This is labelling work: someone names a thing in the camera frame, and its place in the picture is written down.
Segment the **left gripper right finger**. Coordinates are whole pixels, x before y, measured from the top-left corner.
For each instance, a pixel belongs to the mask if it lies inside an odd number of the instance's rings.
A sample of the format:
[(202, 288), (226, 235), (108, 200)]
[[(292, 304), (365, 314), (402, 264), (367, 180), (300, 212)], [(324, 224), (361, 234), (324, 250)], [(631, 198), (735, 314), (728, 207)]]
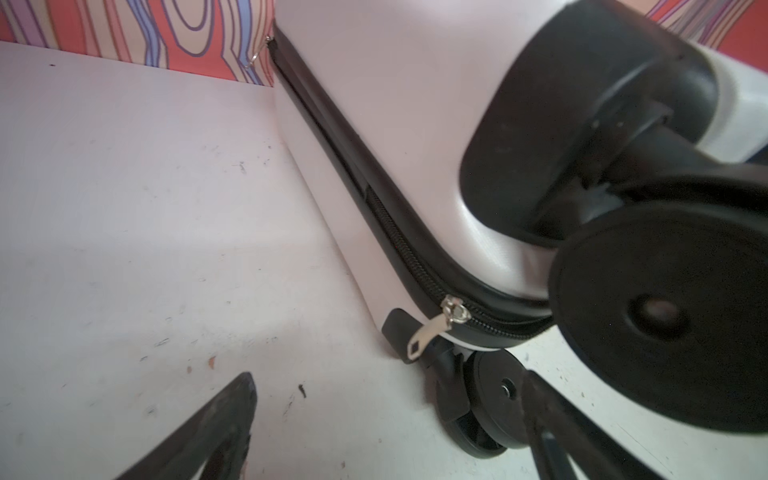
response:
[(598, 425), (528, 370), (520, 390), (522, 418), (541, 479), (658, 479)]

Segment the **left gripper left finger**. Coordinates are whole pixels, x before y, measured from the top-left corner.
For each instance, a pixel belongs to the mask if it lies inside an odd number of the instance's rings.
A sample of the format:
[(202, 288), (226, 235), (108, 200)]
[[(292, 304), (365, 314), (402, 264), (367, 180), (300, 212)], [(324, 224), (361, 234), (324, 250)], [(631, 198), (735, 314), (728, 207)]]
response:
[(239, 374), (120, 477), (238, 479), (249, 451), (257, 401), (252, 375)]

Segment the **black suitcase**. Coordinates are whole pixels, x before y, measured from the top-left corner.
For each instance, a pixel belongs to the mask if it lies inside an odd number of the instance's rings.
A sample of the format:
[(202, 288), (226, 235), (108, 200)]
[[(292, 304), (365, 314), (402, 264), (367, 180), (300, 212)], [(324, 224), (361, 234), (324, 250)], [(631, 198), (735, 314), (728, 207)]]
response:
[(512, 349), (556, 329), (625, 398), (767, 430), (767, 6), (280, 1), (284, 139), (376, 328), (458, 446), (530, 446)]

